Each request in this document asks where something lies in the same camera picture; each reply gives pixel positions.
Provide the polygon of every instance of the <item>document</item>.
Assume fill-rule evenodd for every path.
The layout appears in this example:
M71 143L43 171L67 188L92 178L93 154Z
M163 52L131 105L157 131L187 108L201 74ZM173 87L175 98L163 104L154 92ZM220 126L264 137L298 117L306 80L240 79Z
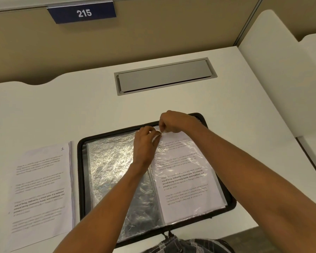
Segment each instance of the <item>document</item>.
M70 143L29 151L14 164L7 250L73 228Z
M166 224L225 207L211 165L184 132L162 134L151 168Z

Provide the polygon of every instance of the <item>crinkled plastic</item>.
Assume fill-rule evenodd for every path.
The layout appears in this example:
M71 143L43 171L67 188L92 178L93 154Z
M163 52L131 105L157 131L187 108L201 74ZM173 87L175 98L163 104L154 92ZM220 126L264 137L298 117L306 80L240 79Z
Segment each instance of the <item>crinkled plastic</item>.
M87 143L92 207L122 178L133 158L135 132ZM118 242L163 226L158 199L147 171L126 215Z

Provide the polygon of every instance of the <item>stack of papers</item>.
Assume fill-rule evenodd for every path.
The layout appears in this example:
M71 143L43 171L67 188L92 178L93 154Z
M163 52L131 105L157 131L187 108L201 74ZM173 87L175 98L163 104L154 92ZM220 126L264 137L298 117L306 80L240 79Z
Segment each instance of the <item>stack of papers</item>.
M214 170L184 132L163 133L152 172L165 224L227 205Z
M70 143L31 150L13 167L8 251L69 232L74 226Z

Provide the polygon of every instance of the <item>forearm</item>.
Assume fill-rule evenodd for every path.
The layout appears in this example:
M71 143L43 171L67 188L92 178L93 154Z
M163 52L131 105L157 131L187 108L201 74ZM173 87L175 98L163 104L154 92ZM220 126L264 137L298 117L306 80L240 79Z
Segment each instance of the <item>forearm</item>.
M110 253L114 250L141 174L133 164L95 208L64 238L54 253Z
M316 204L291 183L202 124L191 124L185 133L194 140L222 182L259 225L273 229L273 216L305 226L307 224L303 222L308 219L302 217L316 215Z

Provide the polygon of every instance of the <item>number sign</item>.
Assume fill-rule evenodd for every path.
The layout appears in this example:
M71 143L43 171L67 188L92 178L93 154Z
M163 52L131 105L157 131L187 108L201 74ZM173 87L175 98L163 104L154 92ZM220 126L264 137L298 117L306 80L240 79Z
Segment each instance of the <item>number sign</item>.
M114 2L99 2L47 7L56 24L116 17Z

